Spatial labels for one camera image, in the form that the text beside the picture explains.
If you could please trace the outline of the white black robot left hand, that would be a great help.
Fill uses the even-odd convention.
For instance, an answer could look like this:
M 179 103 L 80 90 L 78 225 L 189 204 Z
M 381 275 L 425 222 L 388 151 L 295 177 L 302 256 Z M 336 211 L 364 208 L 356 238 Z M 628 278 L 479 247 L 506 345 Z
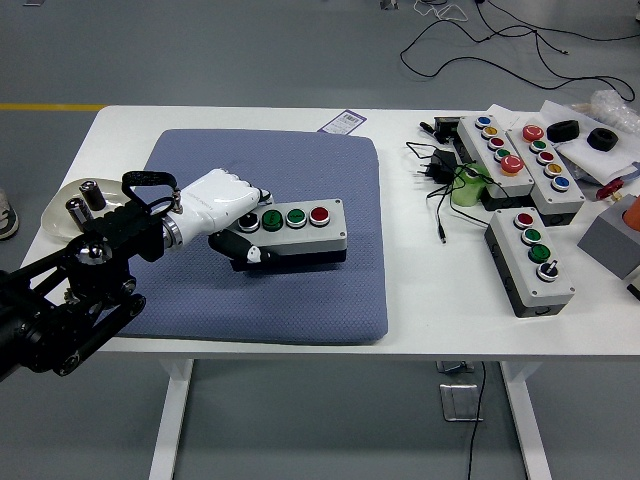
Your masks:
M 231 226 L 271 200 L 269 191 L 214 169 L 181 190 L 181 211 L 171 211 L 164 218 L 165 247 L 183 247 L 206 234 L 209 246 L 232 260 L 244 264 L 270 261 L 272 254 L 233 232 Z

